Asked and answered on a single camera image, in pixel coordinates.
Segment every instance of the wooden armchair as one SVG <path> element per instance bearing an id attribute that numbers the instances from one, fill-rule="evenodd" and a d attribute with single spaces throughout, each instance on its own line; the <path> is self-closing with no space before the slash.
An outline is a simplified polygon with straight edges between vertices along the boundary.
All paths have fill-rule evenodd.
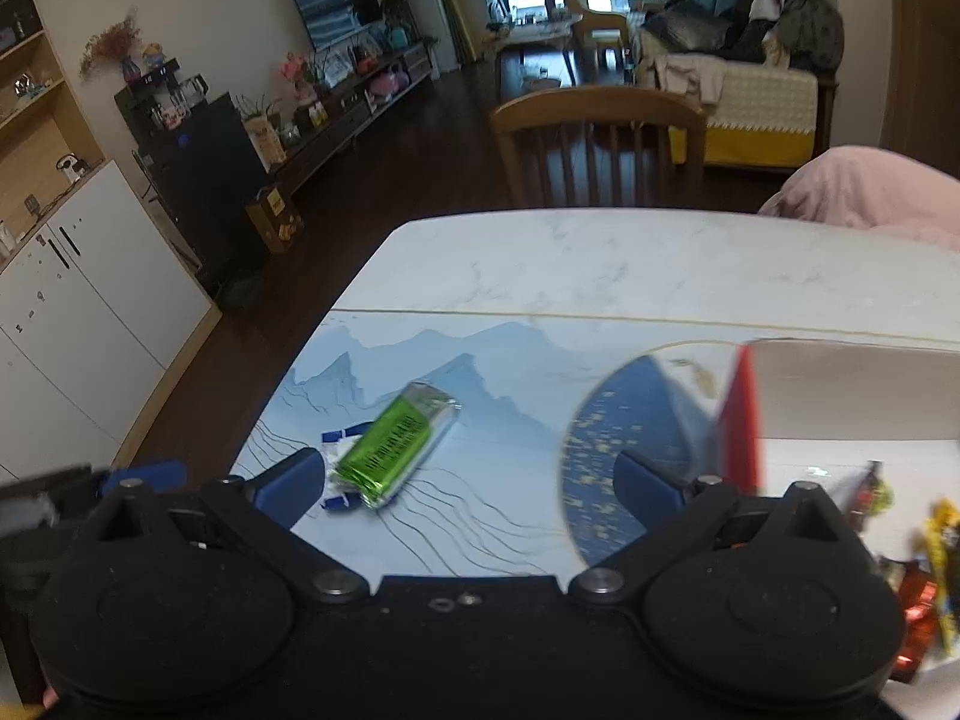
<path id="1" fill-rule="evenodd" d="M 627 17 L 613 11 L 590 10 L 580 0 L 563 0 L 566 9 L 571 13 L 583 16 L 583 19 L 573 25 L 573 37 L 583 49 L 595 49 L 597 65 L 607 64 L 607 51 L 616 52 L 616 64 L 623 64 L 623 52 L 630 46 L 630 28 L 627 26 Z"/>

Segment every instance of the vase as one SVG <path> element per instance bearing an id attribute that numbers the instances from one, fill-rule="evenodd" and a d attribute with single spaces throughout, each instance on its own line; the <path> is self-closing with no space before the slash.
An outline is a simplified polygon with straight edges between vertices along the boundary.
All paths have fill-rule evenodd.
<path id="1" fill-rule="evenodd" d="M 140 68 L 138 68 L 131 56 L 125 56 L 120 60 L 120 67 L 123 69 L 123 80 L 127 81 L 127 83 L 136 81 L 136 79 L 139 79 L 141 76 Z"/>
<path id="2" fill-rule="evenodd" d="M 407 30 L 398 26 L 390 32 L 390 47 L 394 50 L 405 49 L 405 47 L 410 45 L 410 37 L 407 35 Z"/>

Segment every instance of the kettle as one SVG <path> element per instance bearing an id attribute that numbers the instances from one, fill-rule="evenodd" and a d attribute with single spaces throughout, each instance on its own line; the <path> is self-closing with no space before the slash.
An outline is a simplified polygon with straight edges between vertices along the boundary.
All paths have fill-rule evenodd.
<path id="1" fill-rule="evenodd" d="M 61 156 L 61 158 L 56 161 L 56 169 L 63 173 L 64 178 L 73 185 L 86 175 L 86 172 L 90 170 L 90 165 L 80 159 L 80 157 L 70 153 Z"/>

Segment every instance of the white cabinet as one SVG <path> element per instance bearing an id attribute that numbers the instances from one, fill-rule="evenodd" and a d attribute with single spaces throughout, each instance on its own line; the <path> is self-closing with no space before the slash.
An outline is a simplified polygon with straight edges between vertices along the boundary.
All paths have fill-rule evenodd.
<path id="1" fill-rule="evenodd" d="M 210 310 L 210 301 L 117 165 L 110 163 L 90 178 L 48 224 L 64 257 L 78 266 L 152 357 L 170 367 Z"/>
<path id="2" fill-rule="evenodd" d="M 109 466 L 118 442 L 0 333 L 0 484 L 67 466 Z"/>
<path id="3" fill-rule="evenodd" d="M 123 271 L 123 264 L 117 269 Z M 71 265 L 47 225 L 0 274 L 0 328 L 51 384 L 119 443 L 163 375 L 160 364 Z M 45 427 L 42 413 L 30 422 L 37 432 L 62 430 Z"/>

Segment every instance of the kitchen counter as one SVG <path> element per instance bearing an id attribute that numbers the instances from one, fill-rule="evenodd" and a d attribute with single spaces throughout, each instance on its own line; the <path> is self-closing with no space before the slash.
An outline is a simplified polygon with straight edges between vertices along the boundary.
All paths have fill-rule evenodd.
<path id="1" fill-rule="evenodd" d="M 34 226 L 31 227 L 17 243 L 16 248 L 10 254 L 10 258 L 0 263 L 0 274 L 9 264 L 11 264 L 11 262 L 13 262 L 13 258 L 16 257 L 21 250 L 23 250 L 24 245 L 26 245 L 26 242 L 30 240 L 30 237 L 32 234 L 34 234 L 35 230 L 40 227 L 40 225 L 45 224 L 46 221 L 49 220 L 49 218 L 51 218 L 51 216 L 54 215 L 59 209 L 64 207 L 66 201 L 71 199 L 74 194 L 77 194 L 77 190 L 80 189 L 80 187 L 85 186 L 86 182 L 93 178 L 94 175 L 97 175 L 97 173 L 100 172 L 100 170 L 102 170 L 104 167 L 107 167 L 107 165 L 109 165 L 109 162 L 100 162 L 97 167 L 93 167 L 93 169 L 90 170 L 83 178 L 81 178 L 76 184 L 70 187 L 70 189 L 68 189 L 64 194 L 62 194 L 52 204 L 49 205 L 47 210 L 37 220 L 37 223 L 34 224 Z"/>

